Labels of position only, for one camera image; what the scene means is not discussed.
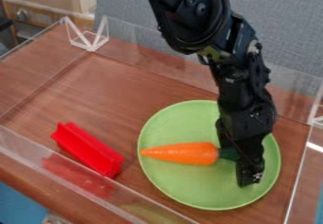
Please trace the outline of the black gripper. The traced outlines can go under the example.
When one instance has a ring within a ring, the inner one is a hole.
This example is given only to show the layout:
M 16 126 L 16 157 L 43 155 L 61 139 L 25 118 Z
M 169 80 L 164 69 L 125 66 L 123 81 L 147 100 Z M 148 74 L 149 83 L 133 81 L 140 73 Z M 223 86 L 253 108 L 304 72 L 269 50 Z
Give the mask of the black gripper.
M 239 187 L 261 181 L 265 170 L 263 140 L 276 122 L 276 107 L 265 88 L 219 86 L 219 157 L 236 162 Z

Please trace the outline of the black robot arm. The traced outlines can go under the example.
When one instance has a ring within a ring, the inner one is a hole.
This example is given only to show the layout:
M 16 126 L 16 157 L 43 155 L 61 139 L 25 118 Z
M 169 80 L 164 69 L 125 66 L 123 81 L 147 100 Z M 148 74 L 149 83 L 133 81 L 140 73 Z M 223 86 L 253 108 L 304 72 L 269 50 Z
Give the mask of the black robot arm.
M 212 72 L 219 87 L 219 145 L 236 163 L 237 186 L 245 187 L 261 181 L 263 140 L 277 117 L 256 32 L 232 11 L 229 0 L 148 1 L 171 49 L 195 54 Z

